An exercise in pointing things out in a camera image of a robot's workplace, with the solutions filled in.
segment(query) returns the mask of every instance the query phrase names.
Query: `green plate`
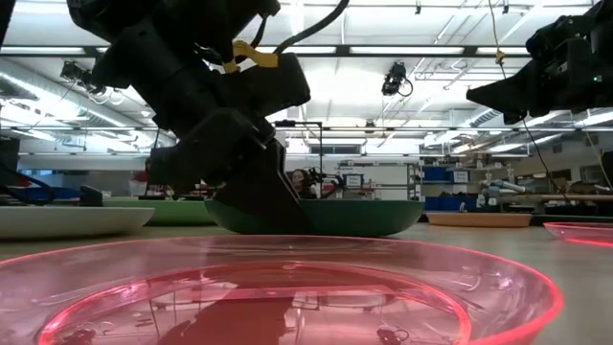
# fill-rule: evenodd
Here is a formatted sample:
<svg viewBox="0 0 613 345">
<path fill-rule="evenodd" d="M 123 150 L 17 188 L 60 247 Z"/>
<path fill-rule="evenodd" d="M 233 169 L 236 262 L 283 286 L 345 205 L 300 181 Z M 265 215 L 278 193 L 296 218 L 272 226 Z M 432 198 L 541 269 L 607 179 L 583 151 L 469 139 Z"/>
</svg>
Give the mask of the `green plate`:
<svg viewBox="0 0 613 345">
<path fill-rule="evenodd" d="M 148 226 L 198 226 L 213 225 L 203 201 L 139 200 L 136 198 L 110 198 L 104 201 L 109 207 L 152 207 L 155 209 Z"/>
<path fill-rule="evenodd" d="M 330 236 L 393 235 L 417 222 L 422 211 L 420 202 L 404 200 L 301 200 L 300 204 L 313 222 L 315 235 Z M 205 205 L 211 218 L 228 230 L 247 235 L 279 233 L 261 218 L 221 202 L 207 200 Z"/>
</svg>

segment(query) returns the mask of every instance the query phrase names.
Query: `pink plate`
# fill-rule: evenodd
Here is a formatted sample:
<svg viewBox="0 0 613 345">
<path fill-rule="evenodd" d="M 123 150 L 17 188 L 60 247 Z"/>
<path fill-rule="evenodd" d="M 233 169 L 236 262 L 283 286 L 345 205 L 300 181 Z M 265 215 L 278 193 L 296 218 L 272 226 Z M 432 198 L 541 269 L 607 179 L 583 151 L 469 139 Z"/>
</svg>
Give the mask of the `pink plate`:
<svg viewBox="0 0 613 345">
<path fill-rule="evenodd" d="M 557 238 L 568 242 L 613 246 L 613 224 L 548 222 L 544 225 Z"/>
<path fill-rule="evenodd" d="M 525 265 L 432 243 L 231 236 L 0 263 L 3 344 L 527 344 L 562 308 Z"/>
</svg>

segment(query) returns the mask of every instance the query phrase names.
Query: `tan tray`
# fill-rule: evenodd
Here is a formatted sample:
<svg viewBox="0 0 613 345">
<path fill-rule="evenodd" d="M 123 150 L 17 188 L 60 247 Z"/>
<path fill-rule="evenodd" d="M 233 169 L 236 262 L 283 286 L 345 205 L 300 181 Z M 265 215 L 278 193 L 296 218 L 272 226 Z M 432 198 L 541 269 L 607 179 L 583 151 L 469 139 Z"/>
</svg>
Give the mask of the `tan tray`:
<svg viewBox="0 0 613 345">
<path fill-rule="evenodd" d="M 432 225 L 461 227 L 518 228 L 530 226 L 531 215 L 494 213 L 431 213 Z"/>
</svg>

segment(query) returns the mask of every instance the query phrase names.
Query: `white tray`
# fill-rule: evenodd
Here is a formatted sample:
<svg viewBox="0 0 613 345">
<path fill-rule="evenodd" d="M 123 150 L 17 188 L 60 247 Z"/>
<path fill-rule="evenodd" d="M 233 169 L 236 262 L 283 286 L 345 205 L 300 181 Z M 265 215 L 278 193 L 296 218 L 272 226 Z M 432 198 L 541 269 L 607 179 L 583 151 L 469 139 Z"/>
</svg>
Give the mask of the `white tray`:
<svg viewBox="0 0 613 345">
<path fill-rule="evenodd" d="M 140 229 L 153 208 L 3 206 L 0 238 L 96 236 Z"/>
</svg>

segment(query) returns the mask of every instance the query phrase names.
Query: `yellow clip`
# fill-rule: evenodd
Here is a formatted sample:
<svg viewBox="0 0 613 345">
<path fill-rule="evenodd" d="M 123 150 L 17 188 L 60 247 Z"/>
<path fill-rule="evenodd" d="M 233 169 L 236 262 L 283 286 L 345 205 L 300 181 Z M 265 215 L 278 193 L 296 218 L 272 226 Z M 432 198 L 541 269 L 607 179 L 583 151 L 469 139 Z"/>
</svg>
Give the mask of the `yellow clip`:
<svg viewBox="0 0 613 345">
<path fill-rule="evenodd" d="M 275 68 L 279 66 L 279 56 L 273 53 L 260 53 L 249 43 L 238 40 L 234 42 L 234 56 L 251 58 L 260 67 Z"/>
<path fill-rule="evenodd" d="M 496 51 L 496 64 L 503 64 L 505 62 L 506 57 L 507 55 L 503 51 L 498 49 Z"/>
<path fill-rule="evenodd" d="M 237 62 L 234 59 L 232 59 L 230 62 L 224 63 L 222 66 L 225 73 L 240 72 L 240 68 L 238 68 Z"/>
</svg>

